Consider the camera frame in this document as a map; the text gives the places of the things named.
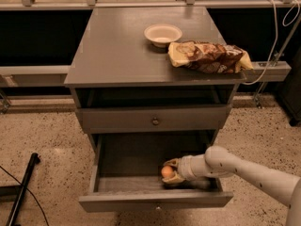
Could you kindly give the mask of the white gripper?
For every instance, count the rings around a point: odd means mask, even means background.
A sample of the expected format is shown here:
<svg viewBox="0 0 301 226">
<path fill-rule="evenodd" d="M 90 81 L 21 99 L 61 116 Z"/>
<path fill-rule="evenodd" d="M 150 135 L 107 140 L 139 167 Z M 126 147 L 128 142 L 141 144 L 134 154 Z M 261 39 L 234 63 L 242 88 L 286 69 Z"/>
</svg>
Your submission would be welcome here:
<svg viewBox="0 0 301 226">
<path fill-rule="evenodd" d="M 187 155 L 182 158 L 173 158 L 167 160 L 164 163 L 164 166 L 170 166 L 177 171 L 172 171 L 170 173 L 164 173 L 162 181 L 168 185 L 175 185 L 180 184 L 184 180 L 186 181 L 193 181 L 196 179 L 195 174 L 191 168 L 191 159 L 193 158 L 192 155 Z"/>
</svg>

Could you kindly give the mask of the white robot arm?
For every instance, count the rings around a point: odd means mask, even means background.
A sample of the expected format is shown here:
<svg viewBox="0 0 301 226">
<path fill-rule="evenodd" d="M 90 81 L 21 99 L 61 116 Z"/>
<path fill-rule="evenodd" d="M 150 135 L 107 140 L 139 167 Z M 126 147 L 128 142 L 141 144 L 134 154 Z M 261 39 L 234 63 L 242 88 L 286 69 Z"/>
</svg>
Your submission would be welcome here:
<svg viewBox="0 0 301 226">
<path fill-rule="evenodd" d="M 169 185 L 235 174 L 288 207 L 285 226 L 301 226 L 300 176 L 241 159 L 220 146 L 211 146 L 204 154 L 170 159 L 164 166 L 171 167 L 171 172 L 162 171 L 162 181 Z"/>
</svg>

